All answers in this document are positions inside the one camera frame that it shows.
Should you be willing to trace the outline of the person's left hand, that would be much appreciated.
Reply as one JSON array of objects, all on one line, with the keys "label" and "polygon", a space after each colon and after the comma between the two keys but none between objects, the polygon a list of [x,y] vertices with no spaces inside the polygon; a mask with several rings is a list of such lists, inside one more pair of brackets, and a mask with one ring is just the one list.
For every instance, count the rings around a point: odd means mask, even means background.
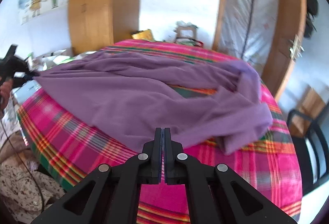
[{"label": "person's left hand", "polygon": [[7,105],[9,98],[11,97],[11,91],[13,88],[13,80],[9,79],[1,85],[1,110],[4,110]]}]

